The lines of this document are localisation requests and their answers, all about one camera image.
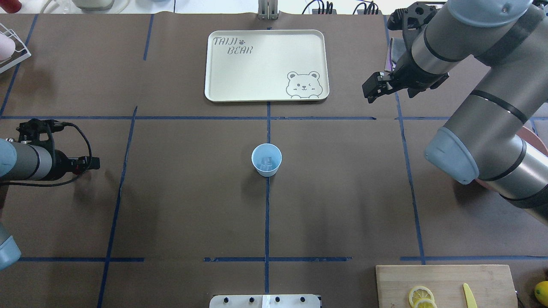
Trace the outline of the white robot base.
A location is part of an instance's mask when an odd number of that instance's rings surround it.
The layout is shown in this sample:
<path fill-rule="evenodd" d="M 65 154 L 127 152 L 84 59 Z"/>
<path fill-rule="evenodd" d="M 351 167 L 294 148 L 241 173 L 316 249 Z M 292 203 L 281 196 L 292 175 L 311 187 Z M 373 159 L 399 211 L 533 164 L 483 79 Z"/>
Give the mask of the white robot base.
<path fill-rule="evenodd" d="M 321 308 L 315 294 L 244 294 L 218 295 L 211 298 L 210 308 Z"/>

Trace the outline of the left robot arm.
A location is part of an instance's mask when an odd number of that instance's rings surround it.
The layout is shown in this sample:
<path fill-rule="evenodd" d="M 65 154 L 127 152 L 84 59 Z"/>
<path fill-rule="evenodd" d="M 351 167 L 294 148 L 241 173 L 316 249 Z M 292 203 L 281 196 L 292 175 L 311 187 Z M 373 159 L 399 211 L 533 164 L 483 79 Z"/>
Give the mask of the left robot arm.
<path fill-rule="evenodd" d="M 142 100 L 132 86 L 129 98 L 76 93 L 73 98 L 19 96 L 18 114 L 1 113 L 1 123 L 20 121 L 22 141 L 1 141 L 1 183 L 12 187 L 49 187 L 26 203 L 53 214 L 72 200 L 86 206 L 91 218 L 77 219 L 63 232 L 60 253 L 45 253 L 40 262 L 105 262 L 115 259 L 118 205 L 126 179 L 134 179 L 138 209 L 152 209 L 163 199 L 182 208 L 205 209 L 220 214 L 228 205 L 228 185 L 242 180 L 243 193 L 257 198 L 264 184 L 251 164 L 252 148 L 270 138 L 271 124 L 285 131 L 274 142 L 289 156 L 283 167 L 286 182 L 298 189 L 326 183 L 337 201 L 380 187 L 389 163 L 385 134 L 373 131 L 382 121 L 372 115 L 296 116 L 272 115 L 272 103 L 259 103 L 261 114 L 178 115 L 184 107 L 162 106 Z"/>

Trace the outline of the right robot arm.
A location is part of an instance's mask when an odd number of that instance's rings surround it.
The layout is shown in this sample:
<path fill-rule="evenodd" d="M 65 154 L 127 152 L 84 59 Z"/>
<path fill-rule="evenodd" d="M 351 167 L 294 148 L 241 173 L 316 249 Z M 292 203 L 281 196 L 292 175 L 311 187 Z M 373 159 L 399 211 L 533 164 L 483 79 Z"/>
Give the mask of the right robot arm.
<path fill-rule="evenodd" d="M 470 55 L 489 72 L 438 129 L 425 158 L 461 184 L 481 180 L 517 208 L 547 222 L 547 156 L 518 136 L 547 101 L 547 15 L 532 0 L 417 2 L 391 14 L 405 50 L 390 73 L 362 90 L 369 103 L 406 89 L 438 88 Z"/>

